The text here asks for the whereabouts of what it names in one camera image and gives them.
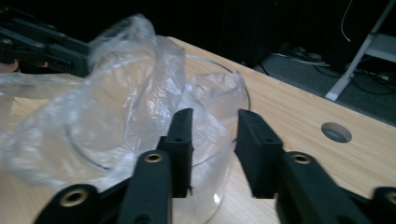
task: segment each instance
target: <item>table surface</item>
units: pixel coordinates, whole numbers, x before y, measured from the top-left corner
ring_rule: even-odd
[[[371,197],[380,186],[396,186],[396,128],[294,88],[252,69],[172,38],[190,55],[204,57],[242,74],[251,98],[251,109],[274,129],[287,151],[302,151],[324,167],[336,183]],[[202,67],[188,63],[191,71]],[[347,128],[352,139],[337,143],[321,131],[324,123]],[[32,223],[48,202],[51,192],[31,188],[0,171],[0,223]],[[277,223],[274,200],[251,198],[238,160],[226,185],[218,212],[208,223]]]

